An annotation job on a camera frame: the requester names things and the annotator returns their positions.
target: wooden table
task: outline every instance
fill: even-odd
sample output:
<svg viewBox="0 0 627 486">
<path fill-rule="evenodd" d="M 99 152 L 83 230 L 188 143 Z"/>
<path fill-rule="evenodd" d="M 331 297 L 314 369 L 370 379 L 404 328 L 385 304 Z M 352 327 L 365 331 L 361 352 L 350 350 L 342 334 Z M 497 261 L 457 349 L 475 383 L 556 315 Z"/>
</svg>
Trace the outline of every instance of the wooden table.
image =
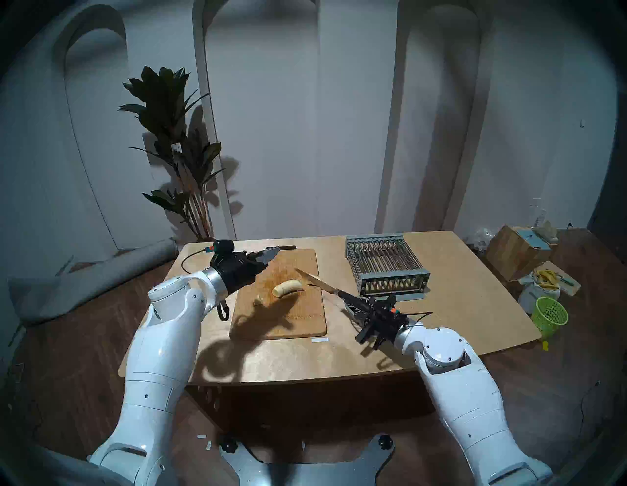
<svg viewBox="0 0 627 486">
<path fill-rule="evenodd" d="M 479 355 L 540 337 L 518 303 L 454 233 L 405 233 L 404 237 L 431 276 L 425 298 L 399 302 L 396 307 L 401 312 L 432 311 L 423 321 L 426 327 L 455 329 Z M 355 279 L 344 256 L 344 236 L 236 241 L 235 250 L 261 250 L 273 245 L 313 248 L 320 278 L 357 295 Z M 186 245 L 167 278 L 183 275 L 183 258 L 203 246 L 204 243 Z M 190 258 L 185 267 L 190 272 L 202 270 L 210 259 L 211 254 L 200 253 Z M 235 307 L 236 297 L 234 293 L 226 299 L 230 309 Z M 391 343 L 385 342 L 377 351 L 358 344 L 357 330 L 340 298 L 323 292 L 323 303 L 329 338 L 323 342 L 312 342 L 311 338 L 232 341 L 230 320 L 220 321 L 217 311 L 212 310 L 201 324 L 190 384 L 285 383 L 415 369 L 413 359 L 403 356 Z M 125 368 L 126 356 L 118 371 L 122 377 Z"/>
</svg>

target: wooden floor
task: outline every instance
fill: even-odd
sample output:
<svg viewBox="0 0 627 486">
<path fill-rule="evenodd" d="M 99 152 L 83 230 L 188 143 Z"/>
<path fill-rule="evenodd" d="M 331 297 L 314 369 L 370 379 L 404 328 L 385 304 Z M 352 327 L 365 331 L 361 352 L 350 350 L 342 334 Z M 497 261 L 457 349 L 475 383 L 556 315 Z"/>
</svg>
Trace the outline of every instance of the wooden floor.
<svg viewBox="0 0 627 486">
<path fill-rule="evenodd" d="M 519 446 L 554 470 L 625 412 L 627 380 L 627 267 L 585 230 L 560 238 L 552 261 L 582 284 L 575 297 L 560 299 L 569 323 L 547 352 L 535 342 L 482 357 Z M 10 395 L 16 420 L 37 443 L 85 458 L 111 433 L 124 395 L 118 365 L 148 306 L 146 292 L 170 264 L 28 331 L 14 360 L 21 380 Z M 473 483 L 415 372 L 188 391 L 177 408 L 172 444 L 186 485 L 238 483 L 217 447 L 207 451 L 206 440 L 196 438 L 205 434 L 215 443 L 218 426 L 235 432 L 262 460 L 294 462 L 350 460 L 386 432 L 396 451 L 378 485 Z"/>
</svg>

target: white panel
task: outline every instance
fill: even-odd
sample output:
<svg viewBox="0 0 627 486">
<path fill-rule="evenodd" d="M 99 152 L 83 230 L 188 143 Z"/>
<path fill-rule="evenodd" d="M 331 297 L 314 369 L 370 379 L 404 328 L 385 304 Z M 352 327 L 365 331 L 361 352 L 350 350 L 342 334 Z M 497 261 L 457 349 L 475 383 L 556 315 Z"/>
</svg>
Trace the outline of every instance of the white panel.
<svg viewBox="0 0 627 486">
<path fill-rule="evenodd" d="M 315 5 L 230 0 L 206 56 L 238 239 L 314 235 Z"/>
<path fill-rule="evenodd" d="M 396 49 L 395 0 L 320 0 L 319 233 L 372 233 Z"/>
<path fill-rule="evenodd" d="M 542 7 L 501 7 L 483 126 L 455 224 L 462 238 L 531 223 L 559 133 L 562 23 Z"/>
<path fill-rule="evenodd" d="M 608 170 L 616 126 L 614 69 L 590 39 L 568 31 L 560 97 L 562 113 L 556 156 L 541 207 L 558 228 L 585 228 Z"/>
<path fill-rule="evenodd" d="M 118 248 L 140 248 L 172 236 L 163 210 L 142 192 L 155 187 L 142 147 L 145 131 L 124 103 L 137 103 L 122 86 L 129 77 L 126 45 L 117 33 L 96 29 L 66 56 L 66 92 L 76 142 L 91 187 Z"/>
<path fill-rule="evenodd" d="M 441 229 L 477 79 L 477 17 L 450 5 L 414 15 L 407 27 L 405 63 L 396 66 L 401 82 L 395 89 L 402 93 L 402 102 L 385 232 Z"/>
</svg>

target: banana piece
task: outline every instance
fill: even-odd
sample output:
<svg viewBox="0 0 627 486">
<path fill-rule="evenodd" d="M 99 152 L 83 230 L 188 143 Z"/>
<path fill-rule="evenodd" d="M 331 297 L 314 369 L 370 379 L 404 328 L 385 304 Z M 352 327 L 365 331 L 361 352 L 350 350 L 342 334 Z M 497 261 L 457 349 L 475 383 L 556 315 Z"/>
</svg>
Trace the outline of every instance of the banana piece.
<svg viewBox="0 0 627 486">
<path fill-rule="evenodd" d="M 275 288 L 272 289 L 272 295 L 276 298 L 281 298 L 288 293 L 297 292 L 299 290 L 303 290 L 303 284 L 298 280 L 286 280 L 283 283 L 279 283 Z"/>
</svg>

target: banana peel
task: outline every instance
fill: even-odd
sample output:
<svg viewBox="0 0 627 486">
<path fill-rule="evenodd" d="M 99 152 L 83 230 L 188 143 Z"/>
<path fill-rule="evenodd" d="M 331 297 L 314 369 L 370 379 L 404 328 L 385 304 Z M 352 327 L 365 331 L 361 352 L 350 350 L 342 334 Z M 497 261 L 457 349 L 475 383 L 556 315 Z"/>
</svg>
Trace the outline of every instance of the banana peel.
<svg viewBox="0 0 627 486">
<path fill-rule="evenodd" d="M 534 270 L 534 280 L 546 290 L 559 289 L 559 277 L 552 270 Z"/>
</svg>

